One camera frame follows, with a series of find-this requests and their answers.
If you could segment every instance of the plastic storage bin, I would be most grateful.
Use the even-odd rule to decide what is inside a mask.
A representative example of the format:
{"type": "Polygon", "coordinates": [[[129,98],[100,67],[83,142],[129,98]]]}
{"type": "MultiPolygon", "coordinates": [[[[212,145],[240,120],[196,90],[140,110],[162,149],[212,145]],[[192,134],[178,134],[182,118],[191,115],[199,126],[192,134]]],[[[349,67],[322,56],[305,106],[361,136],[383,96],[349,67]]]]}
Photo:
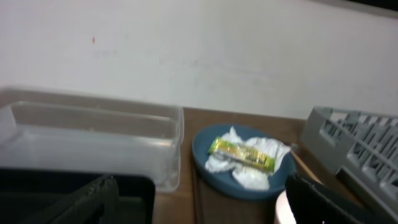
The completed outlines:
{"type": "Polygon", "coordinates": [[[398,222],[398,116],[314,107],[301,141],[331,173],[349,175],[398,222]]]}
{"type": "Polygon", "coordinates": [[[183,109],[30,90],[0,91],[0,167],[180,178],[183,109]]]}

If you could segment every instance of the clear plastic container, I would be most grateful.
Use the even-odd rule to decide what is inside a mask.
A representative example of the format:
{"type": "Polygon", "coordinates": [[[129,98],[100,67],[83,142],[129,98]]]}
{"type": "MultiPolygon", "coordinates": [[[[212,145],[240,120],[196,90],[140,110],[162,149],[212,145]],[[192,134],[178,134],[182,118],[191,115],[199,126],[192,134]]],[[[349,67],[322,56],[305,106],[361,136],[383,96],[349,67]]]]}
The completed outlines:
{"type": "Polygon", "coordinates": [[[183,109],[29,90],[0,91],[0,167],[144,175],[177,189],[183,109]]]}

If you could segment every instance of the white wall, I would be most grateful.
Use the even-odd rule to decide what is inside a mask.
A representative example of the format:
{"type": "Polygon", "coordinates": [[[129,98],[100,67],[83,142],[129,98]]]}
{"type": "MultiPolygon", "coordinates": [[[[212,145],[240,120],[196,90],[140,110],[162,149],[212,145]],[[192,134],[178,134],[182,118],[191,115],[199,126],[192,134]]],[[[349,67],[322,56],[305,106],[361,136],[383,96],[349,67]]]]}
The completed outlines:
{"type": "Polygon", "coordinates": [[[0,86],[295,118],[313,105],[397,114],[398,12],[330,1],[2,0],[0,86]]]}

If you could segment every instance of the snack bar wrapper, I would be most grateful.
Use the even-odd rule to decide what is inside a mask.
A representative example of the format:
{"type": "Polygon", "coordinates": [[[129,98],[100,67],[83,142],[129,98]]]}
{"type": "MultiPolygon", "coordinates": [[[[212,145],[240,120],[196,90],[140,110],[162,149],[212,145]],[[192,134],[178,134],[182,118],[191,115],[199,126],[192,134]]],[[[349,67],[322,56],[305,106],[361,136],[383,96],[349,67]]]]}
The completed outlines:
{"type": "Polygon", "coordinates": [[[275,159],[258,151],[254,147],[243,144],[234,144],[217,137],[211,144],[208,153],[228,157],[236,161],[250,165],[260,170],[273,172],[275,159]]]}

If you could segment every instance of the black object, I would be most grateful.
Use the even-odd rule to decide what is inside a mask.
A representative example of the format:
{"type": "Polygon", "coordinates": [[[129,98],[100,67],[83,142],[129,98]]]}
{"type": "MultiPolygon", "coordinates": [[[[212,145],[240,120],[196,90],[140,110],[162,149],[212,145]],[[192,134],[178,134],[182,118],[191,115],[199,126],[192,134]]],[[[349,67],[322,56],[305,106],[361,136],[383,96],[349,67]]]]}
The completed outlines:
{"type": "Polygon", "coordinates": [[[340,197],[322,184],[298,174],[288,176],[286,195],[297,224],[392,223],[340,197]]]}
{"type": "Polygon", "coordinates": [[[154,196],[145,177],[1,169],[0,223],[151,223],[154,196]]]}
{"type": "Polygon", "coordinates": [[[398,1],[397,0],[349,0],[349,1],[398,11],[398,1]]]}

